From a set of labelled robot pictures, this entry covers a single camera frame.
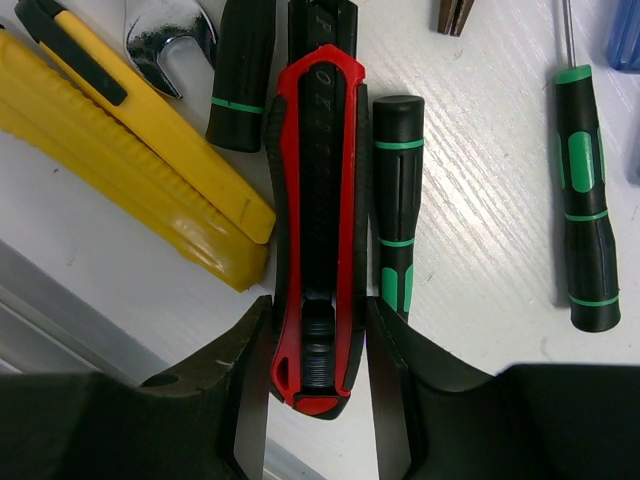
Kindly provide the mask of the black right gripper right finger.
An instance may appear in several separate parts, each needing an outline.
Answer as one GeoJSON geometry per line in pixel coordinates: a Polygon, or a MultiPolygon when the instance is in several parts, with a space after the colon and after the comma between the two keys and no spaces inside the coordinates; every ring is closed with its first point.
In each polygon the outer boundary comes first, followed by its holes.
{"type": "Polygon", "coordinates": [[[428,456],[422,393],[459,393],[492,376],[414,330],[379,297],[366,304],[366,346],[381,479],[409,479],[428,456]]]}

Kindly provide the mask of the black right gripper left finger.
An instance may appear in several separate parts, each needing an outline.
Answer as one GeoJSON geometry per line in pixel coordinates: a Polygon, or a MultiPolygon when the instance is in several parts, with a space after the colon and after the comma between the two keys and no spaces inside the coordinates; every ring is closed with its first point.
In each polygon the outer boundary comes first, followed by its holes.
{"type": "Polygon", "coordinates": [[[141,385],[146,477],[260,479],[269,400],[272,299],[141,385]]]}

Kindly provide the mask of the black green precision screwdriver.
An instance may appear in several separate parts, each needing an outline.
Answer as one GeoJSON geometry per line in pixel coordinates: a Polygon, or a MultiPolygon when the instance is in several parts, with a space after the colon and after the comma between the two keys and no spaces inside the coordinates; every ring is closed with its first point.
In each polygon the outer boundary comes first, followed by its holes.
{"type": "Polygon", "coordinates": [[[261,149],[275,38],[274,1],[225,3],[205,134],[209,143],[245,153],[261,149]]]}
{"type": "Polygon", "coordinates": [[[421,208],[425,101],[390,95],[373,102],[374,205],[381,298],[409,317],[414,244],[421,208]]]}
{"type": "Polygon", "coordinates": [[[555,104],[566,283],[572,324],[599,333],[621,319],[616,244],[592,68],[576,62],[571,3],[562,10],[567,67],[555,76],[555,104]]]}

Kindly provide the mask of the yellow utility knife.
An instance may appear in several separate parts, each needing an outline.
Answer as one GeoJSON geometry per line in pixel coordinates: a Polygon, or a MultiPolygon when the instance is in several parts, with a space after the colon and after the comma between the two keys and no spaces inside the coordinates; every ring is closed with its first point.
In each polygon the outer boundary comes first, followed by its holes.
{"type": "Polygon", "coordinates": [[[259,283],[271,206],[79,17],[20,1],[36,43],[1,34],[1,128],[237,291],[259,283]]]}

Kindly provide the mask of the blue handle screwdriver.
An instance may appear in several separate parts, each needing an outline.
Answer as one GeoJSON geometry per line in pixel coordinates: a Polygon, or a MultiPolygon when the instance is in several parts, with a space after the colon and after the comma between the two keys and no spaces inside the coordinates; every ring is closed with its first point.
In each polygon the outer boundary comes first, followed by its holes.
{"type": "Polygon", "coordinates": [[[615,9],[605,58],[611,68],[639,73],[639,0],[620,0],[615,9]]]}

